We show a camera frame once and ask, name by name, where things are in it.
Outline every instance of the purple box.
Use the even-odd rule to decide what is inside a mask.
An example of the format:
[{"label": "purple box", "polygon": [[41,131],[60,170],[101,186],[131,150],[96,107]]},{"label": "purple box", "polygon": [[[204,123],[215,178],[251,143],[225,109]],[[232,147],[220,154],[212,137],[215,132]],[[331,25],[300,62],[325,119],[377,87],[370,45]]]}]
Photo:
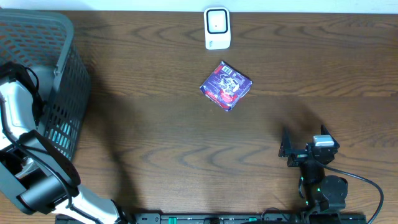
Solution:
[{"label": "purple box", "polygon": [[230,111],[251,87],[252,81],[225,62],[202,84],[200,90],[226,111]]}]

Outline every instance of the white label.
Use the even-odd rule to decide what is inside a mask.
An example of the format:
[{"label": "white label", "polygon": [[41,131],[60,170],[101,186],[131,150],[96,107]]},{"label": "white label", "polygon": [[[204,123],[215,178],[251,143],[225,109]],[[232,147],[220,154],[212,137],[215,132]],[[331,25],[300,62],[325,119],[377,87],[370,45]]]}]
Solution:
[{"label": "white label", "polygon": [[231,72],[232,72],[232,69],[228,68],[227,66],[224,66],[224,67],[222,68],[222,71],[224,71],[225,73],[227,73],[228,75],[230,75]]}]

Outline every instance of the laundry basket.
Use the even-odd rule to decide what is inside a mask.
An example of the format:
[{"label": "laundry basket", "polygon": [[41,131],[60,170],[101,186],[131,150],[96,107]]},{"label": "laundry basket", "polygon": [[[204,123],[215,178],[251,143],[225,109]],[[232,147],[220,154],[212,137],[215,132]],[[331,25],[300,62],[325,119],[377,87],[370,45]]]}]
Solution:
[{"label": "laundry basket", "polygon": [[8,61],[39,77],[47,104],[38,132],[72,160],[91,88],[73,45],[73,24],[58,13],[0,9],[0,65]]}]

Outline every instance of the white backdrop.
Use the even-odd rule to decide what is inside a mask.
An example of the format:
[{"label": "white backdrop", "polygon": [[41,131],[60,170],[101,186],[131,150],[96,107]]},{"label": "white backdrop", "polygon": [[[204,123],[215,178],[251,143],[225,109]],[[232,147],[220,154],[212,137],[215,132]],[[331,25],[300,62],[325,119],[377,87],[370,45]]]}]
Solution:
[{"label": "white backdrop", "polygon": [[48,10],[398,13],[398,0],[0,0],[0,7]]}]

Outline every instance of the wooden table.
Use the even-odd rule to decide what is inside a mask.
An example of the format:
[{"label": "wooden table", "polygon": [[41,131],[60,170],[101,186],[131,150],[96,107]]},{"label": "wooden table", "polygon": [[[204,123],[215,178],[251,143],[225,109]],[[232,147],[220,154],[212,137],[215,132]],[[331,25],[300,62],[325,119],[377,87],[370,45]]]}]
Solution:
[{"label": "wooden table", "polygon": [[[165,213],[303,207],[281,129],[303,147],[326,124],[330,165],[378,183],[375,223],[396,223],[397,16],[232,13],[231,47],[209,51],[202,13],[63,13],[93,83],[73,162],[98,195]],[[199,91],[221,60],[253,80],[229,113]],[[346,178],[345,211],[369,219],[379,193]],[[1,223],[54,221],[0,199]]]}]

